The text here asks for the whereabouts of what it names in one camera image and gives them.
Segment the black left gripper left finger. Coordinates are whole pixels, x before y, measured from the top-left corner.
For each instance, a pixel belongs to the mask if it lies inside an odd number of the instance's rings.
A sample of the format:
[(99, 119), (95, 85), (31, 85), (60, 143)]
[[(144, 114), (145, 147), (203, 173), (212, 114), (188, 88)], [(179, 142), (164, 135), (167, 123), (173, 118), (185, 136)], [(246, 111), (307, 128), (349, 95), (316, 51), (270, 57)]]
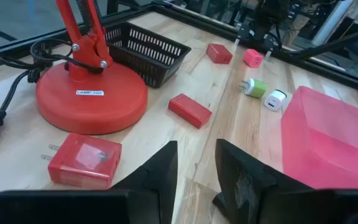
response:
[(171, 224), (177, 174), (170, 141), (107, 190), (0, 192), (0, 224)]

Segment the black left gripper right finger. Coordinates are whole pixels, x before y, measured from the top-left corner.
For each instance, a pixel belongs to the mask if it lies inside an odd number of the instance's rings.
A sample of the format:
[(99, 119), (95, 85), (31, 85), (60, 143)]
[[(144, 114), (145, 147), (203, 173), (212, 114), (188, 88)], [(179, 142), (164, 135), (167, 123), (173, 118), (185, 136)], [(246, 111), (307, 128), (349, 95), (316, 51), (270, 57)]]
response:
[(216, 141), (215, 163), (213, 203), (230, 224), (358, 224), (358, 189), (314, 189), (225, 139)]

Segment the red rectangular block charger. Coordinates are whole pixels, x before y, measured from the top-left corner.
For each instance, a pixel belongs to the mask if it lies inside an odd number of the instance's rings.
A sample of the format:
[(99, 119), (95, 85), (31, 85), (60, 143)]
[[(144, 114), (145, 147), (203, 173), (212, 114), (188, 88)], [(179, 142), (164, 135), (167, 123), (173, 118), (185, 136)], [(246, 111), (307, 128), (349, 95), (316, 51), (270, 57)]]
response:
[(168, 109), (198, 129), (202, 128), (212, 115), (209, 109), (183, 93), (169, 101)]

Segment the small red cube charger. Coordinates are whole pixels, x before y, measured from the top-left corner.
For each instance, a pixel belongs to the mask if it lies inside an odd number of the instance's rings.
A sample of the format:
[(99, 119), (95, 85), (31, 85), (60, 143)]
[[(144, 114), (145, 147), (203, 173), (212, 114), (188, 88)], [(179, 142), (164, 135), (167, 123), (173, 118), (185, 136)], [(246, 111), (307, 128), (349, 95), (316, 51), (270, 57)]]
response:
[(206, 49), (206, 55), (218, 64), (230, 64), (232, 53), (221, 44), (209, 44)]

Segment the person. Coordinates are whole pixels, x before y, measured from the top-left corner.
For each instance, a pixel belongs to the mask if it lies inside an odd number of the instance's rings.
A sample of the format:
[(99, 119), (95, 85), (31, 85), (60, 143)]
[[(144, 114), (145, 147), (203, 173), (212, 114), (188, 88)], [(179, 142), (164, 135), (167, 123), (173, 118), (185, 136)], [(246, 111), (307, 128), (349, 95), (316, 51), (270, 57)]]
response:
[(282, 44), (289, 47), (298, 36), (300, 30), (308, 23), (309, 17), (298, 14), (289, 29), (286, 31)]

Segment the black metal strut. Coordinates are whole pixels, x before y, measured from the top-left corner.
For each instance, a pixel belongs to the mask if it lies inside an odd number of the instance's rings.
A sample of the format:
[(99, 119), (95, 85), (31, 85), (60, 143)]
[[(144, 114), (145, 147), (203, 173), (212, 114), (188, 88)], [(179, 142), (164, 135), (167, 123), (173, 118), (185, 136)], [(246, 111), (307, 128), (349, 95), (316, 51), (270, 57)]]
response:
[(354, 42), (358, 41), (358, 33), (348, 35), (347, 37), (343, 37), (341, 39), (332, 41), (328, 44), (320, 45), (315, 48), (303, 49), (299, 51), (291, 51), (288, 52), (289, 55), (295, 56), (296, 58), (305, 59), (311, 58), (325, 52), (330, 52), (332, 50), (336, 50), (341, 47), (345, 47), (347, 45), (351, 45)]

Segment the translucent red power adapter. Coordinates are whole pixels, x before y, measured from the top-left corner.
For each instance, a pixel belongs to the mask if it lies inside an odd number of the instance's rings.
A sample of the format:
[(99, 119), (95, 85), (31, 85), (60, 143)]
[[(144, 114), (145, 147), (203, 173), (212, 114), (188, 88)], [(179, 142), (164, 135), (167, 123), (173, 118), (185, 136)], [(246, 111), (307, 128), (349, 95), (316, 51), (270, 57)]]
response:
[(70, 133), (48, 164), (53, 182), (86, 189), (110, 188), (121, 160), (122, 145)]

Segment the black plastic slotted basket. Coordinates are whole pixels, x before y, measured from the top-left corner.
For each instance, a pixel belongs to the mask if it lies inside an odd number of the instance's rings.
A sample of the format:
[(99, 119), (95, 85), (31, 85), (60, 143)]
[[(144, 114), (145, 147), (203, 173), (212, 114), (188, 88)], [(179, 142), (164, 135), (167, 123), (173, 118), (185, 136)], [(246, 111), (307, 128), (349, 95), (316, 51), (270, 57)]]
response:
[(151, 88), (160, 88), (180, 68), (191, 47), (130, 22), (105, 28), (112, 59), (139, 74)]

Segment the translucent pink plastic bin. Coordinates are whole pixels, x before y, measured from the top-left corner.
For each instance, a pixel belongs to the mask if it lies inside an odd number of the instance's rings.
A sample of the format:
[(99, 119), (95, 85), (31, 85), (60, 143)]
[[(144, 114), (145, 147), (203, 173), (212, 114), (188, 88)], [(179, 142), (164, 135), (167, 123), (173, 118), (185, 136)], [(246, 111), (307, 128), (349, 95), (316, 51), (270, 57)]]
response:
[(284, 174), (315, 189), (358, 189), (358, 108), (306, 86), (281, 118)]

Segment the red desk lamp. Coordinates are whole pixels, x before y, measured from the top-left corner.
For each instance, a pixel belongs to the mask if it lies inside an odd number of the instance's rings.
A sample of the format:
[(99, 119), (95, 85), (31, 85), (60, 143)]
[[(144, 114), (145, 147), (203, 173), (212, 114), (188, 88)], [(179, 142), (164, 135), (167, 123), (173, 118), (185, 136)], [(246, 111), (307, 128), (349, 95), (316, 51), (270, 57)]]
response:
[(141, 119), (147, 87), (127, 66), (114, 62), (93, 0), (78, 0), (89, 27), (82, 34), (69, 0), (56, 0), (73, 56), (48, 69), (35, 89), (40, 114), (50, 124), (78, 134), (110, 134)]

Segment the pink cube wall charger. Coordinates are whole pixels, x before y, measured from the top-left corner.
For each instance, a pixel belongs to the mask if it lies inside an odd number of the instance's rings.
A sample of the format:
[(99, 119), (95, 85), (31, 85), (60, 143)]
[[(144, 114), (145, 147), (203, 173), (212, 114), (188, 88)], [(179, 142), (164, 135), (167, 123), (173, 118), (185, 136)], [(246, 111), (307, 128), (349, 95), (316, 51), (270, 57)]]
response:
[(259, 68), (263, 58), (264, 57), (254, 49), (247, 49), (243, 55), (243, 61), (252, 68)]

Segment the white cube wall charger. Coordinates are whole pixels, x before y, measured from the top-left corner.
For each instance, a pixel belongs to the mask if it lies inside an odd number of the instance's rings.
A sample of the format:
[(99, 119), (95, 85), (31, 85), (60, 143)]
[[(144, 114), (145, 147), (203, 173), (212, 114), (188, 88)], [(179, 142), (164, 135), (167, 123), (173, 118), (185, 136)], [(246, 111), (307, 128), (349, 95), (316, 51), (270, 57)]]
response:
[(281, 90), (274, 90), (265, 98), (264, 106), (272, 111), (277, 111), (282, 107), (286, 98), (286, 93)]

